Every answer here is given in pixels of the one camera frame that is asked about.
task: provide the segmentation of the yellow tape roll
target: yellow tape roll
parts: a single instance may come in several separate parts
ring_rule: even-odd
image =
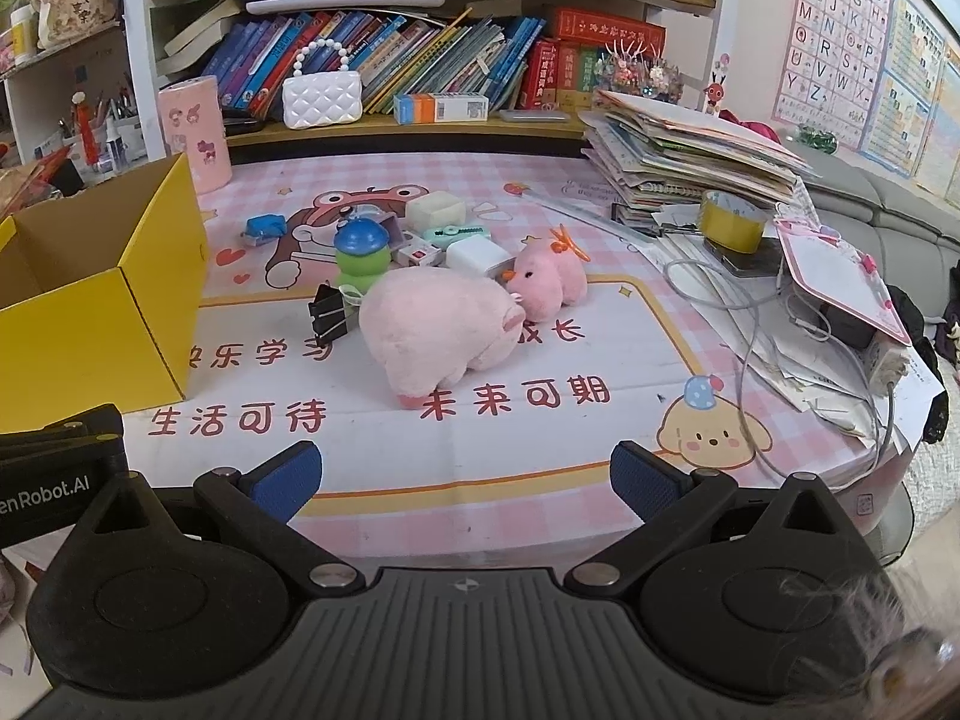
[[[704,237],[740,254],[760,247],[767,215],[749,201],[726,191],[705,191],[697,227]]]

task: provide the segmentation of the alphabet poster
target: alphabet poster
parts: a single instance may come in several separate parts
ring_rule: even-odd
[[[891,0],[797,0],[774,118],[812,124],[860,148]]]

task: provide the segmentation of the pink plush pig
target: pink plush pig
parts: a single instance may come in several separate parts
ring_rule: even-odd
[[[387,271],[360,304],[364,340],[405,409],[424,405],[437,386],[453,386],[468,368],[506,360],[523,319],[517,300],[496,281],[445,268]]]
[[[572,241],[563,225],[550,230],[553,241],[531,241],[517,255],[514,269],[503,278],[520,295],[530,322],[543,322],[587,294],[584,262],[590,258]]]

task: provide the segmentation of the orange hair clip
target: orange hair clip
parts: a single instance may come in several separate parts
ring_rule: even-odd
[[[576,245],[573,242],[573,238],[570,238],[570,234],[568,233],[568,231],[566,231],[566,227],[564,227],[562,224],[560,225],[559,230],[551,229],[550,233],[553,235],[554,238],[557,239],[554,242],[552,242],[552,244],[550,245],[550,248],[552,248],[552,250],[554,250],[558,254],[563,254],[563,252],[567,251],[569,248],[572,248],[573,253],[576,254],[585,263],[588,263],[590,261],[590,258],[589,258],[589,255],[587,255],[587,252],[582,250],[581,247],[578,247],[578,245]]]

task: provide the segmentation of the white quilted handbag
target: white quilted handbag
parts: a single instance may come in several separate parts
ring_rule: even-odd
[[[339,53],[340,69],[305,76],[302,68],[306,57],[320,47]],[[329,38],[311,41],[300,49],[294,61],[294,76],[283,82],[283,123],[291,129],[305,129],[356,122],[363,114],[362,86],[360,74],[348,70],[348,64],[347,50]]]

